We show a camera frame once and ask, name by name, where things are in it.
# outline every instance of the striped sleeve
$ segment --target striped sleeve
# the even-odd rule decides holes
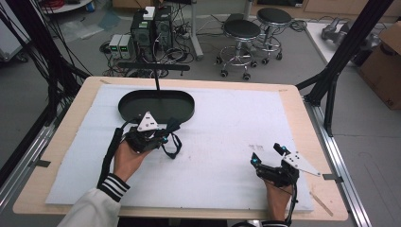
[[[104,180],[98,189],[110,196],[114,201],[119,202],[130,187],[120,178],[109,173],[106,180]]]

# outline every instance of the human hand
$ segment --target human hand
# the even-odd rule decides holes
[[[273,182],[264,182],[268,191],[268,204],[271,220],[285,221],[286,207],[292,194],[292,185],[276,187]]]
[[[124,140],[114,155],[113,174],[126,182],[150,152],[151,150],[138,154]]]

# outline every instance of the round stool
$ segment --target round stool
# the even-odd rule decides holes
[[[236,45],[222,48],[217,57],[218,64],[224,62],[220,73],[221,76],[224,78],[228,76],[226,66],[230,64],[233,66],[244,66],[245,73],[242,78],[245,80],[250,79],[251,75],[248,73],[247,65],[250,64],[251,67],[256,67],[257,63],[253,59],[251,51],[242,47],[242,44],[251,42],[259,36],[259,26],[246,20],[233,20],[224,24],[223,32],[226,36],[234,38]]]
[[[264,27],[265,32],[261,33],[257,38],[257,41],[253,43],[253,46],[263,51],[268,52],[268,56],[262,60],[263,64],[269,62],[270,52],[278,51],[276,59],[281,60],[283,58],[283,46],[274,37],[277,29],[288,26],[291,22],[291,16],[281,9],[275,8],[263,8],[257,12],[257,20]]]

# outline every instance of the white paper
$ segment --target white paper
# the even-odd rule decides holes
[[[122,96],[154,87],[102,85],[67,151],[46,203],[73,204],[96,186],[115,128]],[[168,88],[194,97],[195,113],[176,134],[183,147],[175,160],[159,149],[147,156],[128,180],[125,206],[176,208],[267,208],[266,188],[250,163],[279,166],[274,143],[295,151],[278,92]],[[172,139],[166,149],[175,151]],[[296,210],[312,211],[305,177],[298,181]]]

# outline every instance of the jacket sleeve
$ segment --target jacket sleeve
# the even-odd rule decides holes
[[[58,226],[117,226],[119,202],[129,189],[117,176],[109,174],[99,188],[89,190],[74,204]]]

